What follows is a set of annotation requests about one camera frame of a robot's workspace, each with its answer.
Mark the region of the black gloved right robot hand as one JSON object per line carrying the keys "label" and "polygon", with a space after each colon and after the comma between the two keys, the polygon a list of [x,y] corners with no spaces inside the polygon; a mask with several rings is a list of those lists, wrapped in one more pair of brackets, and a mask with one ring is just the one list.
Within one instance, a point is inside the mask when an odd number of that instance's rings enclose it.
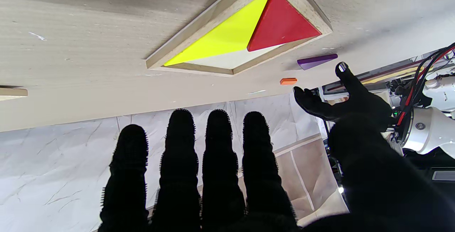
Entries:
{"label": "black gloved right robot hand", "polygon": [[118,139],[103,191],[99,232],[453,232],[454,205],[411,163],[391,149],[374,121],[348,114],[328,143],[343,172],[349,212],[297,225],[282,186],[269,128],[249,112],[243,128],[244,197],[238,181],[229,116],[208,117],[203,193],[191,113],[176,109],[166,131],[159,192],[148,219],[145,172],[148,140],[142,127],[126,126]]}

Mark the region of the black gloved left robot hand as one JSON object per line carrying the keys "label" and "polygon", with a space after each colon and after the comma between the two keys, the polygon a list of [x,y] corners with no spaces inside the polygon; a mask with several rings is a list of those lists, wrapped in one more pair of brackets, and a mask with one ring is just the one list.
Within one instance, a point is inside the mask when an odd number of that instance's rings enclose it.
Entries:
{"label": "black gloved left robot hand", "polygon": [[338,122],[351,116],[359,116],[361,122],[370,122],[379,132],[385,132],[393,122],[390,104],[368,89],[351,72],[345,62],[335,67],[335,73],[348,92],[348,100],[336,104],[328,104],[312,93],[308,88],[293,88],[297,104],[308,114],[330,122]]}

